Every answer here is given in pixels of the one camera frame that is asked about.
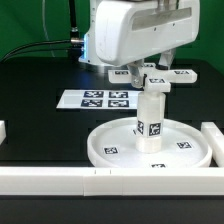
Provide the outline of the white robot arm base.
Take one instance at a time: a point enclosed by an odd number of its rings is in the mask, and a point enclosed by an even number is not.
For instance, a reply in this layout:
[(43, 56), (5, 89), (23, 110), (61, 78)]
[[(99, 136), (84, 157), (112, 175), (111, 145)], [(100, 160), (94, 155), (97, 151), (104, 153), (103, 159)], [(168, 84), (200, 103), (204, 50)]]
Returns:
[(95, 47), (95, 19), (96, 11), (102, 0), (90, 0), (90, 27), (84, 35), (82, 56), (79, 58), (80, 65), (85, 69), (99, 73), (106, 73), (109, 65), (103, 63), (96, 55)]

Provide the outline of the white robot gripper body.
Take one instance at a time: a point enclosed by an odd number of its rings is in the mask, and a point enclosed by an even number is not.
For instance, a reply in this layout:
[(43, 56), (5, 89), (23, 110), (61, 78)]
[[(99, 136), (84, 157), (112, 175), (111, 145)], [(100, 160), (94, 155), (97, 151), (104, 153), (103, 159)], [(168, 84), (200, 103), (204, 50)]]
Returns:
[(193, 42), (198, 34), (199, 0), (103, 0), (96, 12), (99, 59), (121, 66)]

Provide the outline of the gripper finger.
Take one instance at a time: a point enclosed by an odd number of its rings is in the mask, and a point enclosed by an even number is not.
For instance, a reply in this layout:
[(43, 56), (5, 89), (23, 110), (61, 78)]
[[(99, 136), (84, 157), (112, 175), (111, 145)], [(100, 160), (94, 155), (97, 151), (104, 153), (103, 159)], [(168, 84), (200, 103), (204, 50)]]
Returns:
[(134, 61), (127, 65), (131, 74), (131, 84), (134, 88), (141, 88), (143, 85), (143, 62)]
[(159, 70), (169, 70), (175, 57), (175, 50), (167, 50), (160, 56), (157, 68)]

